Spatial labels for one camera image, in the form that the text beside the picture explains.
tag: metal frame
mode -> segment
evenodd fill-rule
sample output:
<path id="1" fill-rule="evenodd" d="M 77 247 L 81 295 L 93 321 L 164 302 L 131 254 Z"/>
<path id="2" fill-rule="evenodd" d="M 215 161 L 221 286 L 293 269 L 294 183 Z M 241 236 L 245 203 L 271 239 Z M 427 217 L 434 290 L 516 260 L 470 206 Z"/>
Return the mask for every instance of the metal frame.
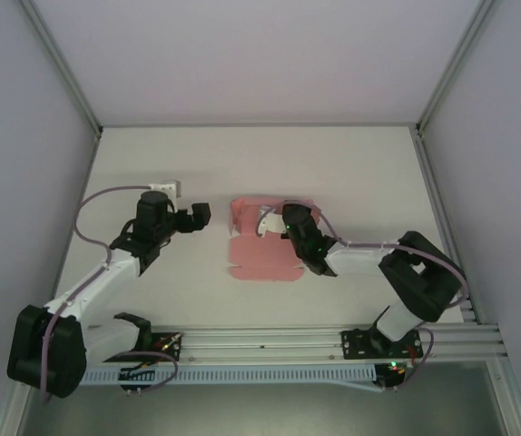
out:
<path id="1" fill-rule="evenodd" d="M 487 371 L 507 433 L 521 435 L 521 394 L 509 359 L 487 362 Z"/>
<path id="2" fill-rule="evenodd" d="M 442 192 L 438 187 L 435 165 L 433 164 L 428 152 L 426 142 L 422 139 L 416 126 L 410 126 L 409 130 L 416 150 L 416 155 L 418 156 L 418 162 L 420 169 L 422 170 L 422 177 L 424 178 L 424 184 L 428 191 L 430 205 L 436 219 L 444 251 L 450 259 L 460 265 L 464 270 L 464 263 L 462 262 L 460 251 L 457 247 L 457 238 L 451 225 L 450 214 L 448 213 Z M 468 314 L 468 311 L 475 314 L 476 322 L 488 323 L 490 321 L 487 317 L 487 313 L 482 309 L 477 294 L 472 292 L 472 290 L 468 302 L 462 304 L 461 310 L 466 314 Z"/>
<path id="3" fill-rule="evenodd" d="M 343 358 L 340 332 L 368 325 L 329 327 L 181 329 L 155 328 L 156 331 L 181 331 L 182 352 L 179 364 L 187 367 L 223 365 L 322 365 L 389 363 L 400 359 L 348 361 Z M 486 362 L 506 358 L 496 325 L 475 323 L 432 324 L 435 342 L 429 362 Z M 429 335 L 420 332 L 426 349 Z M 409 361 L 405 353 L 402 362 Z M 126 363 L 103 363 L 100 367 L 124 367 Z"/>
<path id="4" fill-rule="evenodd" d="M 64 56 L 59 49 L 59 45 L 57 45 L 53 35 L 51 35 L 51 32 L 44 22 L 44 19 L 41 16 L 38 8 L 32 0 L 18 0 L 18 4 L 25 12 L 25 16 L 34 32 L 38 36 L 39 40 L 43 44 L 44 50 L 49 54 L 50 59 L 53 61 L 54 66 L 57 69 L 57 73 L 61 77 L 67 92 L 73 99 L 75 106 L 77 106 L 77 110 L 81 113 L 85 121 L 93 130 L 95 138 L 100 138 L 103 128 L 99 125 L 99 122 L 95 118 L 91 106 L 87 102 L 81 87 L 75 80 L 71 68 L 69 68 L 69 65 L 64 60 Z"/>
<path id="5" fill-rule="evenodd" d="M 142 385 L 162 382 L 173 375 L 171 365 L 151 367 L 141 370 L 132 380 L 120 381 L 120 368 L 101 366 L 87 371 L 81 381 L 82 386 Z M 186 366 L 178 370 L 178 375 L 169 381 L 172 385 L 225 385 L 225 384 L 283 384 L 283 383 L 330 383 L 365 391 L 380 391 L 371 385 L 357 382 L 376 380 L 376 369 L 372 364 L 346 364 L 325 368 L 323 365 L 212 365 Z"/>

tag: metal bracket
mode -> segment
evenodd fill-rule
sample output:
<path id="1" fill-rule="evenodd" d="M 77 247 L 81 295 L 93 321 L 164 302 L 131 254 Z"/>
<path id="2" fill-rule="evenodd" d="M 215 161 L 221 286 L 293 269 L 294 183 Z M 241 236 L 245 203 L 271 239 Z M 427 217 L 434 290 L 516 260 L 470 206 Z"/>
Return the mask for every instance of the metal bracket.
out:
<path id="1" fill-rule="evenodd" d="M 417 331 L 408 332 L 400 341 L 391 343 L 387 354 L 380 355 L 371 347 L 368 341 L 368 331 L 355 329 L 341 332 L 341 344 L 343 348 L 343 358 L 347 361 L 363 359 L 391 359 L 392 361 L 410 360 L 410 351 L 415 353 L 415 357 L 421 357 L 422 341 Z"/>
<path id="2" fill-rule="evenodd" d="M 173 339 L 174 335 L 177 335 L 177 332 L 157 332 L 152 333 L 152 340 L 150 345 L 147 347 L 146 351 L 150 352 L 163 352 L 164 354 L 172 357 L 175 361 L 180 360 L 180 353 L 182 351 L 182 337 L 180 336 L 177 339 Z M 158 343 L 162 344 L 162 348 L 157 347 Z M 113 357 L 112 359 L 107 360 L 109 363 L 116 362 L 156 362 L 158 360 L 157 357 L 146 356 L 145 358 L 138 358 L 135 356 L 121 356 L 121 357 Z"/>
<path id="3" fill-rule="evenodd" d="M 482 0 L 477 6 L 475 13 L 468 23 L 467 29 L 465 30 L 462 38 L 458 42 L 457 48 L 454 51 L 452 58 L 450 59 L 446 71 L 440 77 L 438 85 L 424 109 L 422 116 L 418 122 L 419 129 L 424 132 L 428 123 L 432 119 L 435 111 L 439 107 L 440 103 L 444 100 L 448 90 L 455 82 L 457 75 L 467 60 L 468 54 L 472 47 L 477 42 L 478 38 L 484 31 L 488 19 L 495 12 L 495 6 L 500 4 L 500 0 Z"/>
<path id="4" fill-rule="evenodd" d="M 509 359 L 487 362 L 487 372 L 507 433 L 521 435 L 521 394 Z"/>

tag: pink paper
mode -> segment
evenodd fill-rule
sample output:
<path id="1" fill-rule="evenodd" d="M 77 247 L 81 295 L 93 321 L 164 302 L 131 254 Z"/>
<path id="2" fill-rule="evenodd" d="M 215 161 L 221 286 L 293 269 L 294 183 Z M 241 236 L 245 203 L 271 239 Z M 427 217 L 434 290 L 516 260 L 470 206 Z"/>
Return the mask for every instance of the pink paper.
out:
<path id="1" fill-rule="evenodd" d="M 272 232 L 266 232 L 264 237 L 256 236 L 260 207 L 282 201 L 275 197 L 241 197 L 231 202 L 229 229 L 231 232 L 236 229 L 240 234 L 230 243 L 231 263 L 239 265 L 230 268 L 235 279 L 292 282 L 303 275 L 301 261 L 288 239 L 281 239 L 279 233 Z M 301 201 L 313 204 L 312 200 Z"/>

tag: purple cable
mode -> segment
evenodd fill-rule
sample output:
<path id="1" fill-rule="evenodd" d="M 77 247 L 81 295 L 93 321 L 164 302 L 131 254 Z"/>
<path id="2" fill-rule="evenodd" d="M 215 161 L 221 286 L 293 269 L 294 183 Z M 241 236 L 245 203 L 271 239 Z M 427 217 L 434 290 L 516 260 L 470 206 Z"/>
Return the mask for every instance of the purple cable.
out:
<path id="1" fill-rule="evenodd" d="M 142 190 L 149 190 L 151 189 L 150 186 L 142 186 L 142 185 L 131 185 L 131 186 L 114 186 L 113 188 L 107 188 L 103 189 L 102 191 L 99 191 L 98 193 L 94 193 L 87 197 L 81 205 L 79 206 L 79 209 L 77 209 L 77 215 L 75 216 L 75 224 L 74 224 L 74 232 L 77 236 L 79 236 L 81 239 L 83 239 L 87 243 L 92 243 L 93 245 L 99 245 L 100 247 L 103 247 L 107 253 L 107 256 L 105 258 L 104 266 L 99 268 L 91 277 L 89 277 L 87 280 L 85 280 L 83 283 L 81 283 L 77 289 L 75 289 L 71 295 L 67 297 L 67 299 L 59 306 L 57 311 L 54 313 L 53 317 L 51 318 L 51 321 L 48 323 L 46 330 L 44 331 L 43 336 L 43 348 L 41 350 L 41 383 L 39 386 L 39 389 L 41 391 L 41 401 L 43 404 L 47 404 L 51 400 L 51 395 L 47 394 L 46 391 L 46 383 L 47 383 L 47 377 L 48 377 L 48 365 L 49 365 L 49 344 L 51 343 L 51 335 L 53 334 L 54 326 L 57 324 L 57 321 L 59 320 L 59 317 L 61 316 L 61 313 L 67 308 L 68 303 L 74 300 L 77 295 L 79 295 L 87 286 L 89 286 L 92 282 L 94 282 L 97 277 L 99 277 L 106 269 L 105 265 L 109 265 L 112 261 L 112 251 L 109 248 L 109 245 L 102 241 L 98 241 L 96 239 L 91 239 L 85 236 L 81 233 L 79 230 L 79 227 L 77 225 L 77 220 L 79 219 L 79 213 L 81 213 L 81 210 L 84 208 L 86 204 L 88 204 L 93 199 L 99 197 L 100 195 L 103 195 L 104 193 L 112 193 L 114 191 L 127 191 L 130 189 L 142 189 Z"/>
<path id="2" fill-rule="evenodd" d="M 389 248 L 392 250 L 401 250 L 402 252 L 415 254 L 419 257 L 423 257 L 424 259 L 427 259 L 427 260 L 429 260 L 433 263 L 436 263 L 437 265 L 440 265 L 441 267 L 445 268 L 458 279 L 458 281 L 460 282 L 460 286 L 462 288 L 462 295 L 460 296 L 460 298 L 458 298 L 456 301 L 449 304 L 447 306 L 448 308 L 458 306 L 459 304 L 461 304 L 464 300 L 466 300 L 468 298 L 467 280 L 456 268 L 454 268 L 449 263 L 444 262 L 442 259 L 440 259 L 432 254 L 422 252 L 421 250 L 417 250 L 415 248 L 405 247 L 403 245 L 399 245 L 398 243 L 349 243 L 339 237 L 339 235 L 337 234 L 337 232 L 335 232 L 335 229 L 331 225 L 331 222 L 323 214 L 321 209 L 318 206 L 316 206 L 315 204 L 308 204 L 308 203 L 303 203 L 303 202 L 299 202 L 299 201 L 295 201 L 295 200 L 286 200 L 284 202 L 275 204 L 274 206 L 270 207 L 269 209 L 267 209 L 260 215 L 259 220 L 257 221 L 257 226 L 255 228 L 255 233 L 257 234 L 257 236 L 259 236 L 259 237 L 261 236 L 261 234 L 259 233 L 259 227 L 261 226 L 262 220 L 264 220 L 264 218 L 269 213 L 276 211 L 277 209 L 279 209 L 281 206 L 283 206 L 285 204 L 299 204 L 301 206 L 309 207 L 311 210 L 317 212 L 317 214 L 319 215 L 321 220 L 323 220 L 325 225 L 327 225 L 327 228 L 331 232 L 331 236 L 333 237 L 333 239 L 337 240 L 340 244 L 345 245 L 346 247 L 349 247 L 349 248 L 381 248 L 381 249 Z"/>
<path id="3" fill-rule="evenodd" d="M 426 327 L 418 327 L 418 331 L 419 332 L 426 332 L 427 334 L 430 335 L 430 343 L 428 344 L 428 347 L 426 348 L 426 352 L 424 353 L 424 357 L 422 357 L 422 360 L 420 361 L 420 363 L 418 365 L 416 365 L 416 368 L 414 368 L 414 370 L 412 371 L 412 373 L 408 376 L 407 379 L 405 379 L 400 385 L 399 387 L 401 388 L 402 386 L 404 386 L 406 383 L 409 383 L 410 380 L 412 380 L 414 378 L 414 376 L 419 372 L 420 368 L 424 365 L 424 363 L 426 363 L 426 361 L 428 360 L 428 357 L 430 357 L 430 353 L 432 352 L 432 348 L 434 347 L 434 332 L 432 332 L 430 329 L 426 328 Z"/>
<path id="4" fill-rule="evenodd" d="M 152 386 L 148 386 L 145 389 L 140 389 L 139 391 L 131 391 L 131 392 L 141 393 L 141 392 L 155 391 L 156 389 L 160 389 L 162 386 L 171 382 L 178 375 L 178 370 L 179 370 L 178 362 L 172 356 L 169 356 L 163 352 L 120 352 L 119 354 L 114 355 L 114 357 L 130 357 L 130 356 L 155 356 L 155 357 L 159 357 L 160 359 L 165 359 L 166 361 L 173 363 L 173 373 L 166 380 L 160 381 L 159 383 L 153 384 Z"/>

